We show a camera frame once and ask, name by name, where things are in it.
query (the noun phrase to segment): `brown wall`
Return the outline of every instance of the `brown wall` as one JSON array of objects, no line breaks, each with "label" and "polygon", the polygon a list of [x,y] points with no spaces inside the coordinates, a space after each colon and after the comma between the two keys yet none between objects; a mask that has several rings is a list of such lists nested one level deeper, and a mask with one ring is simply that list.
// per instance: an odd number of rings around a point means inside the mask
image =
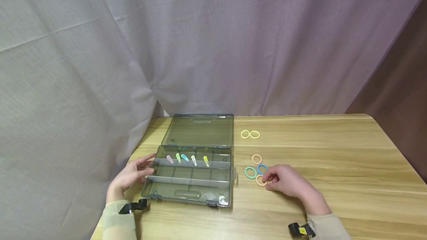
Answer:
[{"label": "brown wall", "polygon": [[347,113],[366,113],[427,182],[427,0]]}]

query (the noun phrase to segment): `transparent box lid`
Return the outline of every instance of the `transparent box lid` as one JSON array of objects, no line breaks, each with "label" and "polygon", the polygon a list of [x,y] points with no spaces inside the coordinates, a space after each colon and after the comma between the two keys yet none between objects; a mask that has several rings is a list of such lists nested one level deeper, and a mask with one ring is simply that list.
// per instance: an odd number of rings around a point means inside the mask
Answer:
[{"label": "transparent box lid", "polygon": [[176,114],[162,145],[231,148],[233,120],[233,114]]}]

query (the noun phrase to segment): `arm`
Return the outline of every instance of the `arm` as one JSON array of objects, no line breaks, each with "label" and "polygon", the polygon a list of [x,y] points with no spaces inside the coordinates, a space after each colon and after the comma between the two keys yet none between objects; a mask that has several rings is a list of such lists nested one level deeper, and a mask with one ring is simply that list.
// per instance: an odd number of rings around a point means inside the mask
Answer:
[{"label": "arm", "polygon": [[301,200],[307,212],[307,222],[316,233],[315,240],[350,240],[350,236],[335,216],[325,198],[309,181],[289,165],[270,167],[262,178],[271,181],[266,189],[280,191]]},{"label": "arm", "polygon": [[106,207],[102,213],[102,240],[136,240],[133,213],[118,214],[129,203],[124,192],[136,181],[145,181],[145,176],[154,172],[151,158],[155,153],[129,162],[113,179],[107,190]]}]

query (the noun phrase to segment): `wrist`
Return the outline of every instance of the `wrist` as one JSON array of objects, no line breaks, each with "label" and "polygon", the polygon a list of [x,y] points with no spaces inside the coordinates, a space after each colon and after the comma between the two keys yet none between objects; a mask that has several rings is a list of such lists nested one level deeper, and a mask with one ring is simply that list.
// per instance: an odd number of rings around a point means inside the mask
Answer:
[{"label": "wrist", "polygon": [[125,194],[123,189],[116,185],[115,183],[111,183],[107,189],[106,203],[110,203],[117,200],[124,200]]},{"label": "wrist", "polygon": [[331,209],[326,203],[325,198],[323,197],[323,194],[314,187],[304,193],[300,200],[303,203],[307,214],[323,216],[332,213]]}]

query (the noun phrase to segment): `left hand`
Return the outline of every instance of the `left hand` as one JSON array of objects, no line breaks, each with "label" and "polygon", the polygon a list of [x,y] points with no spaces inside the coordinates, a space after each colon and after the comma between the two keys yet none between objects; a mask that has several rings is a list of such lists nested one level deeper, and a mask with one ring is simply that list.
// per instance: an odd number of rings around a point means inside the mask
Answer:
[{"label": "left hand", "polygon": [[152,161],[149,161],[149,159],[152,159],[155,156],[156,153],[152,153],[129,162],[110,183],[107,190],[107,203],[116,200],[123,200],[124,191],[126,191],[132,184],[136,181],[144,182],[146,179],[145,177],[154,172],[154,169],[150,168]]}]

